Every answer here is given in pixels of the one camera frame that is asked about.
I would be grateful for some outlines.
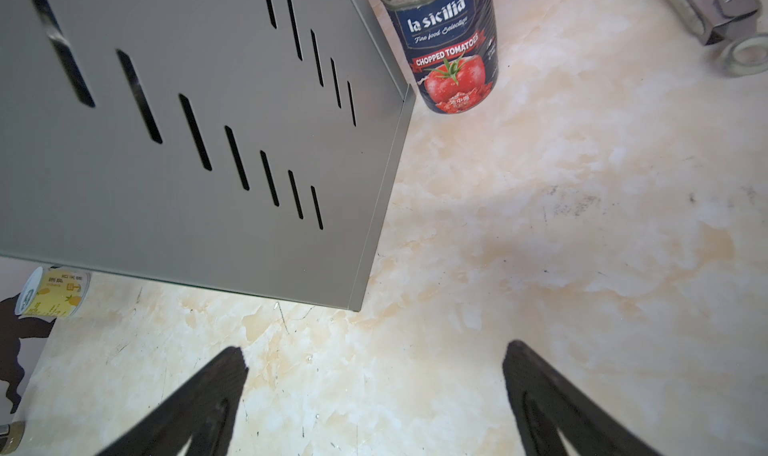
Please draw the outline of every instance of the red banner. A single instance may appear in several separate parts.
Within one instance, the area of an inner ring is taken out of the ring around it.
[[[423,68],[431,66],[436,62],[442,62],[444,58],[451,60],[460,57],[465,52],[480,46],[485,42],[485,29],[482,31],[475,31],[466,41],[459,42],[458,44],[452,44],[451,46],[444,47],[439,51],[435,51],[432,54],[426,54],[425,56],[419,56],[413,58],[411,62],[411,70],[414,74],[417,74],[423,70]]]

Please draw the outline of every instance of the yellow label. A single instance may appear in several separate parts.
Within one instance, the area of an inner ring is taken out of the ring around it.
[[[83,299],[88,279],[88,273],[72,269],[44,271],[38,292],[23,314],[55,317],[71,315]]]

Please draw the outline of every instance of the canned chopped tomatoes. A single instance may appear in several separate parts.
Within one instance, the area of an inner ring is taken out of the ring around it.
[[[498,78],[493,0],[382,0],[427,106],[456,114]]]

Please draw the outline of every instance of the fruit illustration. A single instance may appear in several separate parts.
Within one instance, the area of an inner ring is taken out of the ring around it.
[[[459,92],[469,93],[485,85],[485,64],[480,56],[460,56],[449,62],[443,59],[440,67],[431,69],[424,82],[435,103],[447,102]]]

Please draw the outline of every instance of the yellow can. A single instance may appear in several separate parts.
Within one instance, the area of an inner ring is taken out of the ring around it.
[[[91,273],[72,268],[37,268],[16,301],[16,315],[67,317],[85,299]]]

